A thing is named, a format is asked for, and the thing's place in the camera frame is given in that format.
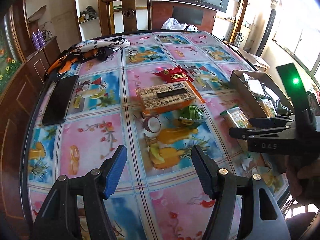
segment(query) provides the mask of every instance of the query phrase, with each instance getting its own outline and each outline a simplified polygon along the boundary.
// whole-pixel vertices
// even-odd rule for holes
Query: spray can
[[[39,29],[37,30],[37,37],[38,37],[40,47],[42,48],[45,45],[45,43],[44,43],[42,32]]]
[[[36,50],[40,49],[40,44],[38,41],[37,34],[32,33],[31,38],[32,38],[32,42],[33,42],[33,45],[35,46]]]

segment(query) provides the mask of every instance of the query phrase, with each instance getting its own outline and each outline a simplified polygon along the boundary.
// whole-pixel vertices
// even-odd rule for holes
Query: green led
[[[293,84],[299,84],[299,78],[294,78],[293,80],[292,80],[292,83]]]

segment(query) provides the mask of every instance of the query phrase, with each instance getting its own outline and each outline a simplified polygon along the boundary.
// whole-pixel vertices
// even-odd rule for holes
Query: silver bolt
[[[66,180],[66,178],[67,178],[66,175],[60,175],[60,176],[58,177],[58,181],[64,181],[64,180]]]
[[[254,174],[254,175],[253,175],[253,178],[254,178],[255,180],[260,180],[260,179],[261,179],[261,176],[260,176],[259,174]]]
[[[222,175],[227,175],[228,174],[228,170],[222,168],[222,169],[219,170],[219,173],[222,174]]]
[[[100,173],[100,170],[99,169],[93,169],[92,171],[91,171],[91,174],[92,175],[98,175]]]

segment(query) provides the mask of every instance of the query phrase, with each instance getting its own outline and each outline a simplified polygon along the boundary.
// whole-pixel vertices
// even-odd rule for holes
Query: metal kettle
[[[233,42],[233,45],[239,48],[241,41],[244,41],[244,36],[242,33],[238,32],[236,33],[236,38],[235,38],[235,41]]]

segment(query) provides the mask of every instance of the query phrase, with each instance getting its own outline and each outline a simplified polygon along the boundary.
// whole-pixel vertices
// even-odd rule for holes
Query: cardboard box
[[[264,83],[268,88],[273,90],[273,92],[280,98],[282,105],[289,108],[294,114],[293,106],[289,102],[287,96],[266,73],[258,71],[233,70],[230,77],[230,82],[232,83],[233,87],[239,92],[244,101],[248,104],[255,118],[266,118],[267,115],[259,105],[258,101],[255,99],[255,97],[252,95],[250,90],[240,79],[242,73],[246,73],[248,76],[260,80],[260,83]]]

